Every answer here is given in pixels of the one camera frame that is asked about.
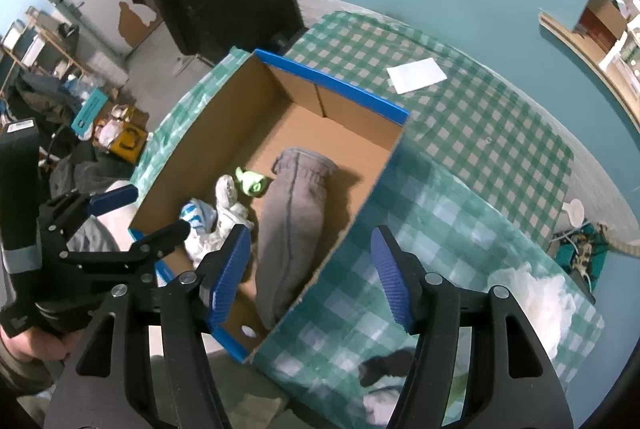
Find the person left hand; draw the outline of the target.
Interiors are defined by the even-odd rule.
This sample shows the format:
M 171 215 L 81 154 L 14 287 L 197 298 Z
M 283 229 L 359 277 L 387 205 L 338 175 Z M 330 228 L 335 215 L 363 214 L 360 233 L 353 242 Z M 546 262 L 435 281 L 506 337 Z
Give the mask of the person left hand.
M 9 353 L 21 362 L 65 361 L 83 334 L 83 331 L 74 331 L 58 338 L 32 327 L 15 337 L 10 337 L 1 329 L 1 340 Z

